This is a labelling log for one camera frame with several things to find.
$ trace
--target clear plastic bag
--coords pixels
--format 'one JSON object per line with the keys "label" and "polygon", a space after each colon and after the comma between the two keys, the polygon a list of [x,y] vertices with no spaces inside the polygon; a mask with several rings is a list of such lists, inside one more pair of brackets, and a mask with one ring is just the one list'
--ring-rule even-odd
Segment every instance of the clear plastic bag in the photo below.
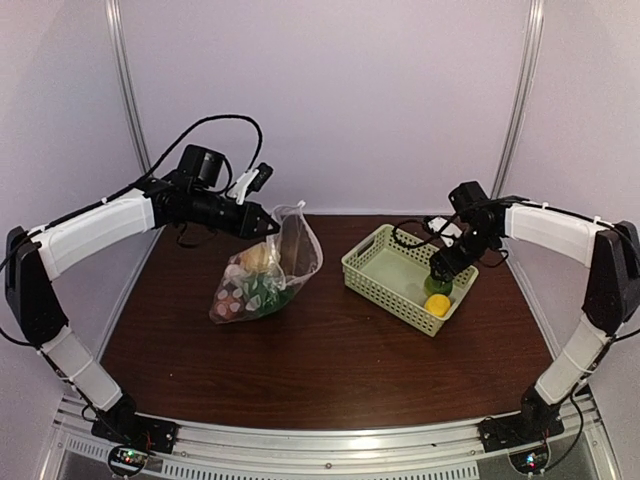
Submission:
{"label": "clear plastic bag", "polygon": [[255,320],[287,305],[322,267],[320,242],[302,214],[304,202],[276,207],[280,232],[229,259],[209,311],[215,323]]}

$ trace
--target black cable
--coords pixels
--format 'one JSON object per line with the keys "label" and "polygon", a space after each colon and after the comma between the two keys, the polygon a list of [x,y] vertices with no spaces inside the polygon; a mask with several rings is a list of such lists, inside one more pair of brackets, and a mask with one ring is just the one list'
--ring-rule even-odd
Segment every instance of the black cable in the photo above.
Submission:
{"label": "black cable", "polygon": [[[117,192],[109,195],[108,197],[106,197],[104,199],[104,201],[100,200],[100,201],[91,203],[89,205],[86,205],[86,206],[84,206],[82,208],[79,208],[78,210],[75,210],[73,212],[67,213],[67,214],[63,215],[62,217],[59,217],[59,218],[49,222],[42,230],[38,230],[38,231],[28,235],[15,248],[13,248],[7,254],[7,256],[2,261],[2,263],[0,263],[0,272],[2,272],[2,270],[5,268],[6,264],[9,263],[9,261],[18,253],[18,249],[20,247],[22,247],[26,242],[28,242],[29,239],[31,239],[31,237],[33,237],[34,235],[37,235],[38,233],[41,233],[41,232],[43,232],[45,230],[48,230],[48,229],[53,228],[53,227],[56,227],[56,226],[66,222],[68,220],[71,220],[72,218],[75,218],[75,217],[77,217],[79,215],[82,215],[83,213],[90,212],[91,210],[93,210],[95,208],[98,208],[101,205],[104,205],[105,203],[111,202],[111,201],[115,200],[116,198],[121,197],[125,193],[130,192],[131,190],[133,190],[136,187],[136,185],[138,183],[143,182],[143,181],[147,180],[149,177],[151,177],[151,175],[153,175],[153,173],[158,169],[158,167],[160,167],[162,162],[165,161],[165,159],[169,156],[169,154],[194,129],[196,129],[197,127],[199,127],[203,123],[212,122],[212,121],[215,121],[215,120],[243,120],[243,121],[248,122],[251,125],[253,125],[253,127],[256,130],[256,133],[258,134],[258,143],[256,145],[256,149],[255,149],[255,152],[253,154],[253,157],[251,158],[251,161],[249,162],[249,166],[247,167],[247,170],[251,170],[253,168],[255,162],[256,162],[256,159],[258,158],[258,155],[260,155],[260,150],[262,149],[263,135],[262,135],[262,129],[260,128],[260,125],[258,124],[258,122],[256,122],[253,118],[251,118],[251,117],[249,117],[247,115],[239,115],[239,114],[235,114],[235,113],[222,114],[222,115],[213,115],[213,116],[210,116],[210,117],[201,118],[200,120],[198,120],[197,122],[192,124],[189,128],[187,128],[184,132],[182,132],[178,136],[178,138],[171,145],[169,145],[169,148],[167,148],[164,151],[164,153],[162,155],[160,155],[160,158],[158,158],[158,160],[151,166],[151,168],[149,170],[147,170],[143,175],[141,175],[135,182],[130,183],[126,187],[123,187],[120,190],[118,190]],[[229,162],[229,160],[226,157],[224,157],[224,162],[225,162],[225,167],[227,169],[227,173],[229,174],[229,178],[227,179],[227,185],[225,186],[224,190],[221,190],[219,192],[214,192],[214,193],[218,193],[218,194],[219,193],[226,193],[229,190],[229,188],[231,187],[231,182],[233,181],[233,169],[231,168],[231,163]],[[13,343],[14,345],[18,345],[18,346],[21,346],[21,347],[33,347],[33,348],[35,348],[35,346],[32,345],[30,342],[17,340],[15,338],[11,337],[2,328],[0,328],[0,335],[2,337],[4,337],[6,340],[8,340],[9,342]]]}
{"label": "black cable", "polygon": [[202,245],[204,245],[205,243],[207,243],[210,240],[213,240],[214,238],[216,238],[218,236],[218,231],[217,230],[210,230],[211,235],[209,235],[208,237],[200,240],[199,242],[185,242],[184,241],[184,235],[187,231],[188,228],[188,224],[183,223],[182,226],[180,227],[179,231],[178,231],[178,236],[176,238],[176,244],[181,247],[181,248],[186,248],[186,249],[194,249],[194,248],[199,248]]}
{"label": "black cable", "polygon": [[115,428],[113,428],[109,422],[107,422],[107,420],[104,418],[104,416],[102,415],[102,413],[100,412],[100,410],[98,410],[98,408],[93,404],[93,402],[91,401],[91,399],[79,388],[75,388],[75,391],[78,392],[78,395],[80,395],[82,397],[82,399],[87,403],[85,405],[85,407],[82,409],[82,412],[80,413],[80,415],[82,416],[83,420],[90,422],[91,420],[85,418],[84,414],[87,411],[87,408],[90,408],[91,411],[94,413],[94,415],[96,416],[96,419],[102,423],[107,430],[109,430],[113,435],[116,436],[116,438],[121,441],[121,442],[131,442],[131,439],[129,437],[127,437],[126,435],[122,435],[120,432],[118,432]]}
{"label": "black cable", "polygon": [[[149,170],[147,170],[144,174],[142,174],[136,181],[134,181],[133,183],[130,183],[126,187],[121,188],[117,192],[109,195],[108,197],[106,197],[104,199],[104,202],[102,200],[98,201],[98,202],[94,202],[94,203],[92,203],[90,205],[87,205],[85,207],[82,207],[82,208],[80,208],[78,210],[75,210],[73,212],[67,213],[66,215],[64,215],[64,216],[62,216],[60,218],[57,218],[56,220],[53,220],[52,222],[48,223],[45,226],[45,230],[47,230],[49,228],[53,228],[53,227],[55,227],[57,225],[60,225],[61,223],[66,222],[67,220],[71,220],[72,218],[75,218],[78,215],[82,215],[83,213],[87,213],[87,212],[93,210],[94,208],[98,208],[99,206],[103,205],[104,203],[111,202],[111,201],[115,200],[116,198],[121,197],[125,193],[130,192],[131,190],[133,190],[136,187],[137,184],[139,184],[140,182],[144,182],[149,177],[151,177],[151,175],[153,175],[153,173],[158,169],[158,167],[160,167],[162,162],[164,162],[166,160],[166,158],[173,151],[173,149],[176,148],[180,144],[180,142],[182,142],[182,140],[185,139],[185,137],[187,135],[189,135],[193,130],[195,130],[197,127],[199,127],[203,123],[212,122],[212,121],[215,121],[215,120],[243,120],[243,121],[248,122],[251,125],[253,125],[253,127],[256,129],[256,132],[258,134],[258,143],[256,145],[256,149],[255,149],[255,152],[253,154],[253,157],[251,158],[251,161],[249,162],[249,166],[247,167],[247,170],[251,170],[253,168],[253,165],[256,162],[256,159],[258,158],[258,155],[260,155],[260,150],[262,149],[263,135],[262,135],[262,129],[260,128],[260,125],[258,125],[258,122],[256,122],[253,118],[251,118],[251,117],[249,117],[247,115],[238,115],[238,114],[235,114],[235,113],[227,113],[227,114],[222,114],[222,115],[212,115],[210,117],[204,117],[204,118],[201,118],[200,120],[198,120],[197,122],[195,122],[194,124],[192,124],[184,132],[182,132],[178,136],[178,138],[171,145],[169,145],[169,148],[167,148],[164,151],[164,153],[162,155],[160,155],[160,158],[158,158],[156,163],[154,163],[151,166],[151,168],[149,168]],[[226,189],[228,189],[230,186],[231,186],[231,178],[227,182]]]}
{"label": "black cable", "polygon": [[478,263],[480,263],[480,265],[486,268],[498,268],[500,265],[506,262],[507,259],[509,258],[509,250],[505,250],[501,248],[500,250],[498,250],[498,252],[502,254],[502,258],[497,263],[494,263],[494,264],[485,263],[482,261],[481,258],[478,259]]}
{"label": "black cable", "polygon": [[84,406],[84,408],[82,409],[82,412],[80,412],[80,416],[82,417],[82,419],[83,419],[85,422],[93,423],[95,420],[91,420],[90,418],[87,418],[87,417],[85,416],[85,413],[87,413],[87,410],[89,410],[89,408],[90,408],[90,407],[89,407],[89,404],[85,405],[85,406]]}
{"label": "black cable", "polygon": [[627,333],[627,334],[625,334],[625,335],[622,335],[621,337],[616,337],[616,338],[613,340],[613,343],[618,343],[618,342],[620,342],[620,341],[622,341],[622,340],[626,340],[627,338],[635,337],[635,336],[636,336],[636,335],[638,335],[639,333],[640,333],[640,328],[639,328],[639,329],[637,329],[637,330],[634,330],[634,331],[633,331],[633,332],[631,332],[631,333]]}
{"label": "black cable", "polygon": [[571,393],[571,395],[569,396],[569,401],[571,402],[571,404],[574,406],[574,408],[576,409],[576,412],[578,412],[578,416],[580,416],[580,427],[578,428],[578,433],[576,434],[576,438],[573,439],[573,443],[571,444],[571,446],[567,449],[566,452],[564,452],[562,454],[562,456],[556,460],[554,463],[552,463],[551,465],[549,465],[548,467],[546,467],[544,469],[544,472],[550,472],[551,470],[553,470],[554,468],[556,468],[558,465],[560,465],[560,463],[562,463],[562,461],[567,458],[567,456],[569,456],[569,454],[573,451],[573,449],[576,447],[576,445],[578,444],[578,441],[580,440],[580,437],[582,435],[582,431],[584,430],[584,415],[582,414],[582,410],[580,410],[580,407],[578,406],[578,404],[576,403],[575,398],[573,397],[573,392]]}
{"label": "black cable", "polygon": [[442,225],[442,227],[440,227],[440,229],[437,232],[433,232],[433,234],[427,240],[423,240],[421,242],[414,243],[414,244],[407,243],[407,242],[404,242],[404,241],[400,240],[398,238],[398,229],[401,226],[406,225],[408,223],[420,223],[422,225],[423,230],[425,230],[427,233],[431,233],[425,228],[425,224],[427,223],[427,219],[432,218],[432,217],[431,216],[425,217],[425,220],[423,222],[418,222],[418,220],[404,220],[404,221],[398,223],[397,225],[394,225],[393,229],[391,230],[391,238],[393,239],[393,241],[395,243],[400,245],[402,248],[406,248],[407,250],[415,250],[415,249],[418,249],[418,248],[422,248],[422,247],[424,247],[426,245],[429,245],[430,243],[433,243],[436,240],[439,240],[439,239],[445,237],[445,235],[443,235],[443,232],[447,229],[447,227],[449,225],[451,225],[453,222],[455,222],[460,216],[464,215],[465,213],[471,212],[473,210],[477,210],[479,208],[489,207],[491,205],[522,203],[522,202],[524,202],[524,200],[525,199],[520,198],[520,197],[509,196],[509,197],[502,197],[502,198],[487,199],[487,200],[483,200],[483,201],[477,202],[477,203],[473,204],[473,206],[470,206],[468,208],[464,208],[464,209],[460,210],[459,212],[455,212]]}
{"label": "black cable", "polygon": [[[544,210],[550,210],[552,212],[562,213],[562,214],[568,215],[570,217],[579,218],[580,220],[585,220],[587,222],[593,222],[593,218],[587,217],[586,215],[582,215],[580,213],[571,212],[569,210],[563,210],[562,208],[556,208],[556,207],[550,207],[550,206],[542,206],[540,204],[530,203],[530,202],[523,202],[523,205],[526,205],[528,207],[541,208],[541,209],[544,209]],[[620,239],[624,243],[626,243],[627,246],[631,249],[631,251],[633,252],[633,255],[636,257],[636,263],[638,264],[638,267],[640,267],[640,252],[638,252],[638,249],[633,244],[633,241],[622,230],[617,228],[615,225],[611,225],[610,223],[601,222],[601,221],[598,221],[598,222],[595,222],[595,223],[596,223],[596,225],[608,228],[609,230],[617,233],[618,236],[620,237]]]}
{"label": "black cable", "polygon": [[231,168],[229,159],[223,155],[222,161],[224,162],[224,166],[227,169],[227,185],[222,190],[214,190],[213,193],[215,193],[216,195],[227,193],[231,188],[231,182],[233,181],[233,168]]}

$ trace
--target metal vent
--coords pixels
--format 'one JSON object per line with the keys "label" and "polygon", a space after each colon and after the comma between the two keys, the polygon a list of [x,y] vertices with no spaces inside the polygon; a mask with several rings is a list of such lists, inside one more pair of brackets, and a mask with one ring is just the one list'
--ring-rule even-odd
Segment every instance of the metal vent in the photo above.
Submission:
{"label": "metal vent", "polygon": [[99,461],[106,461],[109,453],[102,445],[78,437],[69,438],[67,450]]}
{"label": "metal vent", "polygon": [[[231,472],[221,469],[196,465],[185,465],[180,462],[165,460],[162,477],[172,480],[304,480],[309,476],[300,475],[260,475],[255,472]],[[429,468],[408,472],[404,475],[336,475],[337,480],[479,480],[478,467],[475,462],[451,467]]]}

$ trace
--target green plastic basket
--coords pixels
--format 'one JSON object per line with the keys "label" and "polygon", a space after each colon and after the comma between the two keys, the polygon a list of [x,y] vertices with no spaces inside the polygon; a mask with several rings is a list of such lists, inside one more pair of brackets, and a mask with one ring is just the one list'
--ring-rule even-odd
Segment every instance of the green plastic basket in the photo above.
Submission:
{"label": "green plastic basket", "polygon": [[[393,241],[392,230],[392,225],[382,225],[342,257],[344,283],[409,325],[434,337],[471,289],[478,278],[478,269],[471,266],[455,278],[449,295],[451,308],[444,317],[437,317],[424,309],[427,295],[423,284],[430,272],[429,257],[438,249],[433,245],[413,250],[403,248]],[[408,244],[421,241],[402,230],[398,230],[397,235]]]}

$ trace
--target robotic arm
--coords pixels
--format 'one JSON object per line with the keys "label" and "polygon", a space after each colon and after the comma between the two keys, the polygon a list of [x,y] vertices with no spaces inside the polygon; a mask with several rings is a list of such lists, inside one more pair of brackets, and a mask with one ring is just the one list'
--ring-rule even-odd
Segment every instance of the robotic arm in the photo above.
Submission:
{"label": "robotic arm", "polygon": [[167,224],[196,223],[238,238],[277,233],[262,207],[246,202],[272,173],[261,164],[226,192],[214,192],[223,163],[218,152],[186,147],[180,164],[162,179],[146,178],[128,192],[51,228],[13,229],[7,238],[5,295],[22,332],[99,421],[92,433],[147,451],[170,452],[176,426],[135,414],[133,399],[93,358],[69,326],[51,281],[84,258],[135,234]]}
{"label": "robotic arm", "polygon": [[552,431],[560,405],[596,369],[619,328],[640,305],[640,242],[633,224],[609,224],[520,197],[490,200],[477,182],[461,184],[449,199],[468,226],[430,258],[431,276],[443,282],[498,251],[502,238],[523,240],[566,255],[590,269],[579,323],[562,353],[522,396],[522,410],[500,424],[484,421],[488,451],[537,441]]}

